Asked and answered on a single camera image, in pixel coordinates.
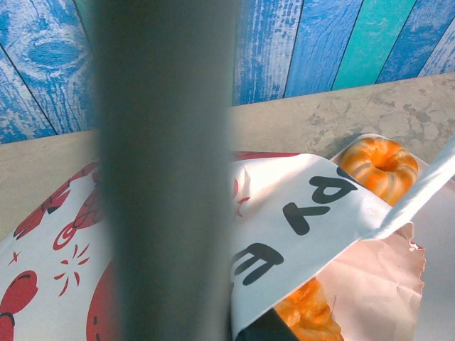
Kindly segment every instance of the black lettering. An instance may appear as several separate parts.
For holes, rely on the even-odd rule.
[[[243,256],[251,254],[252,257],[241,263],[235,270],[234,275],[237,276],[243,271],[248,269],[251,265],[262,259],[266,263],[261,265],[259,268],[253,270],[248,276],[243,280],[243,285],[248,286],[258,280],[262,275],[264,275],[268,270],[270,270],[273,265],[279,265],[283,263],[284,258],[278,252],[273,250],[273,248],[268,247],[267,245],[261,243],[254,243],[249,245],[246,249],[236,253],[232,258],[232,265],[241,259]]]
[[[317,187],[311,199],[318,204],[329,204],[341,199],[352,190],[357,190],[357,188],[349,181],[338,178],[326,178],[325,176],[312,177],[310,179],[310,185]],[[337,193],[327,195],[324,191],[329,187],[339,188],[339,190]]]
[[[310,232],[310,225],[306,221],[305,216],[324,215],[329,210],[329,206],[298,208],[295,203],[290,202],[283,207],[283,214],[294,232],[296,232],[299,236],[304,236]]]
[[[357,185],[359,186],[362,186],[363,188],[365,188],[364,185],[362,185],[361,183],[359,183],[355,178],[353,178],[352,176],[350,176],[349,174],[347,174],[344,169],[342,169],[340,166],[336,168],[336,173],[339,175],[339,176],[342,176],[343,178],[346,178],[350,181],[352,181],[353,183],[356,183]]]

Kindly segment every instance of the white paper bag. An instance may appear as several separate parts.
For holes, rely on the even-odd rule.
[[[335,163],[277,156],[235,163],[233,338],[316,275],[346,341],[412,340],[424,251],[407,222],[455,173],[455,140],[393,210]]]

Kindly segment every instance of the blue painted wood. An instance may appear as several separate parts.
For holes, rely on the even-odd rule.
[[[51,125],[0,49],[0,143],[52,135]]]
[[[282,98],[302,0],[239,2],[234,104]]]
[[[74,0],[77,10],[79,11],[80,19],[85,29],[85,33],[90,39],[93,37],[93,10],[92,2],[89,0]]]
[[[0,43],[59,134],[94,126],[90,50],[72,0],[0,0]]]
[[[285,97],[330,91],[362,0],[305,0]]]
[[[455,72],[455,19],[429,56],[419,76],[437,75],[446,72]]]
[[[363,1],[332,90],[376,82],[415,1]]]
[[[417,77],[454,17],[454,0],[417,0],[377,83]]]

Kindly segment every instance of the glazed pastry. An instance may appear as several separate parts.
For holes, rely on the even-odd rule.
[[[345,152],[340,167],[389,205],[414,185],[419,166],[398,142],[367,137]]]
[[[322,285],[312,278],[275,306],[279,317],[300,341],[343,341],[332,319]]]

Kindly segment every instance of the red cartoon print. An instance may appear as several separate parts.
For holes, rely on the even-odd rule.
[[[234,153],[234,161],[252,160],[253,158],[288,158],[297,156],[300,153],[267,153],[264,151],[236,151]]]
[[[87,341],[120,340],[119,310],[115,297],[115,277],[109,263],[93,293],[87,316]]]
[[[14,314],[24,309],[35,297],[37,281],[35,271],[24,271],[6,289],[0,303],[0,341],[14,340]]]
[[[67,189],[70,183],[79,178],[87,176],[98,166],[98,162],[92,162],[77,172],[70,180],[60,186],[45,202],[34,210],[14,231],[13,236],[16,239],[24,237],[26,234],[34,230],[43,220],[44,214],[47,212],[49,215],[55,212],[60,206],[63,205],[66,198],[70,194]]]
[[[63,259],[60,263],[61,264],[64,264],[64,265],[70,265],[70,262],[73,264],[75,262],[77,262],[77,265],[80,266],[80,265],[84,265],[85,263],[88,262],[89,260],[89,257],[85,258],[85,259],[81,259],[81,257],[84,255],[84,253],[87,251],[88,247],[89,247],[90,244],[88,244],[85,249],[83,249],[77,256],[77,249],[78,249],[78,246],[77,244],[75,245],[75,248],[74,248],[74,253],[73,253],[73,258],[71,259],[71,261],[68,261],[67,259]],[[64,276],[66,275],[66,278],[65,278],[65,284],[63,285],[63,289],[62,291],[60,292],[60,295],[58,295],[58,297],[62,296],[65,292],[66,292],[66,289],[68,289],[68,284],[70,283],[70,275],[67,274],[66,272],[63,272],[61,273],[60,275],[57,275],[54,277],[54,279],[56,281],[62,279]],[[73,271],[73,276],[76,280],[76,286],[79,286],[79,283],[80,283],[80,275],[77,271]]]
[[[17,263],[17,257],[19,256],[19,254],[21,254],[21,253],[20,252],[17,253],[15,251],[13,251],[13,259],[9,262],[8,266],[10,266],[13,262]]]
[[[101,211],[101,197],[98,187],[90,193],[88,198],[82,204],[74,221],[66,225],[55,238],[53,249],[58,251],[66,246],[80,229],[86,229],[103,218]]]
[[[235,196],[239,193],[239,183],[236,179],[234,179],[234,190],[232,192],[232,198],[235,198]],[[240,200],[237,201],[237,209],[235,211],[235,214],[238,216],[238,217],[243,217],[242,213],[240,213],[240,206],[242,206],[242,203],[248,201],[250,199],[250,197],[243,197],[241,198]]]

